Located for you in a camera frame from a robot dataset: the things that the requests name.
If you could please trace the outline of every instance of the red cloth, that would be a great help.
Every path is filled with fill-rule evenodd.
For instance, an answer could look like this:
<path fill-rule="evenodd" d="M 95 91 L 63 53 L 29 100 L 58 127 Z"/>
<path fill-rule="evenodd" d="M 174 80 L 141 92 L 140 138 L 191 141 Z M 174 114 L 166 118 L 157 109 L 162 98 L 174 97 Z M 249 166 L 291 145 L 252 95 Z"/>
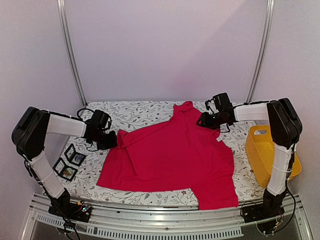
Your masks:
<path fill-rule="evenodd" d="M 217 141 L 218 131 L 196 125 L 200 115 L 187 101 L 173 106 L 169 121 L 119 130 L 97 185 L 132 192 L 191 188 L 200 210 L 237 207 L 233 153 Z"/>

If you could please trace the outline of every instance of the white wall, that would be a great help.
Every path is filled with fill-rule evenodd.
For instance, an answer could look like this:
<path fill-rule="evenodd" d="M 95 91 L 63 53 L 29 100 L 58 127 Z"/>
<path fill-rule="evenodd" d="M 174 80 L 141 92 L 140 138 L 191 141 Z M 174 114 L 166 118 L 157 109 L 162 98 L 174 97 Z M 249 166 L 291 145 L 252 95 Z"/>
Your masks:
<path fill-rule="evenodd" d="M 74 114 L 80 101 L 56 1 L 1 1 L 0 36 L 0 239 L 17 240 L 39 187 L 16 153 L 11 132 L 29 106 Z M 46 141 L 52 163 L 64 140 Z"/>
<path fill-rule="evenodd" d="M 245 101 L 267 1 L 68 0 L 88 101 Z"/>
<path fill-rule="evenodd" d="M 320 236 L 320 1 L 276 1 L 255 100 L 288 97 L 303 125 L 297 191 Z"/>

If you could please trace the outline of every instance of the floral pattern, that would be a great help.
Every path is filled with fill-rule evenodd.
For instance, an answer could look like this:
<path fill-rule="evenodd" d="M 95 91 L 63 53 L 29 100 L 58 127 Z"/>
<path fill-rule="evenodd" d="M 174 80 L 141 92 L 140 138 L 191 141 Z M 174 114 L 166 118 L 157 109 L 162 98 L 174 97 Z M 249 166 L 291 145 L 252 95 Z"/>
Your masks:
<path fill-rule="evenodd" d="M 181 105 L 181 101 L 102 101 L 91 102 L 89 109 L 102 110 L 112 118 L 111 130 L 116 132 L 119 129 L 131 132 L 133 130 L 161 123 L 170 119 L 173 115 L 173 105 Z M 204 112 L 203 102 L 193 102 L 195 108 Z M 84 111 L 82 117 L 89 119 L 92 113 Z M 239 201 L 248 201 L 261 198 L 264 189 L 261 188 L 256 180 L 250 166 L 245 143 L 247 135 L 254 122 L 237 122 L 230 126 L 229 133 L 221 133 L 223 142 L 232 149 L 234 155 L 234 175 L 233 182 Z M 86 158 L 80 167 L 75 178 L 70 182 L 60 177 L 63 186 L 74 197 L 90 199 L 97 202 L 115 202 L 134 205 L 152 206 L 197 206 L 198 201 L 191 189 L 181 189 L 176 191 L 164 192 L 130 192 L 120 191 L 99 187 L 96 185 L 108 150 L 95 152 L 87 151 L 89 145 L 83 138 L 70 137 L 63 152 L 73 144 L 75 150 L 85 154 Z"/>

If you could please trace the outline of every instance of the yellow plastic basket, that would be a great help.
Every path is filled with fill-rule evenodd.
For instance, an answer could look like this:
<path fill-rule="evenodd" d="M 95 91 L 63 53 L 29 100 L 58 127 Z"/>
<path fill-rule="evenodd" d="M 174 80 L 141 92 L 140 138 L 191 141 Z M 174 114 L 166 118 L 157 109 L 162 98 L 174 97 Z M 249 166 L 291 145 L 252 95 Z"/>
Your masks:
<path fill-rule="evenodd" d="M 275 156 L 275 143 L 271 137 L 270 126 L 252 126 L 246 139 L 245 150 L 258 184 L 266 188 L 270 181 Z M 289 180 L 301 173 L 301 169 L 301 163 L 295 154 Z"/>

